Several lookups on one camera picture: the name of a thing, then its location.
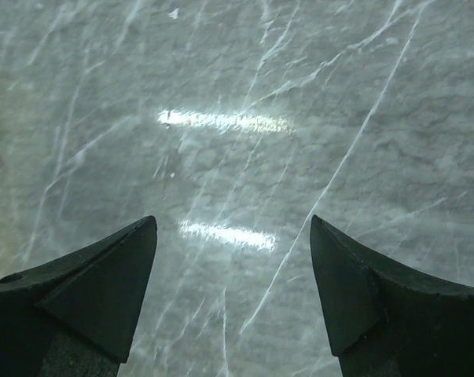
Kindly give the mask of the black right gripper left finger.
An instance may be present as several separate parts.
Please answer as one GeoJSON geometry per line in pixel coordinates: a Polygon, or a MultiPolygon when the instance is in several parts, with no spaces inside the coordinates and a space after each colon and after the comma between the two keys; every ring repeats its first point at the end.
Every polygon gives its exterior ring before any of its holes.
{"type": "Polygon", "coordinates": [[[0,376],[115,376],[130,355],[157,245],[144,217],[0,279],[0,376]]]}

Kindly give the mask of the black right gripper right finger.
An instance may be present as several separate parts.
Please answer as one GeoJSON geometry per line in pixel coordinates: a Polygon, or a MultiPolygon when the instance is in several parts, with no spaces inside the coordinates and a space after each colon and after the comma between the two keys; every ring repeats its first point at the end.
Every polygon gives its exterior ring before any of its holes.
{"type": "Polygon", "coordinates": [[[474,287],[403,265],[320,217],[310,252],[343,375],[474,376],[474,287]]]}

